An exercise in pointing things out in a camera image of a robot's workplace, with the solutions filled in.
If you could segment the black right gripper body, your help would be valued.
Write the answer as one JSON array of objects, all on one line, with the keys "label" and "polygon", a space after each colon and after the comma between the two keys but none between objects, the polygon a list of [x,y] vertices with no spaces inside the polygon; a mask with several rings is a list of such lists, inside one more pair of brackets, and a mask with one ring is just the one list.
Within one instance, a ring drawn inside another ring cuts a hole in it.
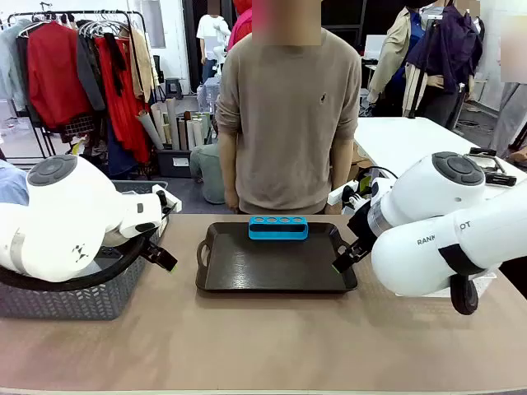
[{"label": "black right gripper body", "polygon": [[351,245],[353,249],[371,249],[381,235],[381,228],[376,223],[375,212],[371,209],[370,201],[354,211],[347,227],[357,237]]}]

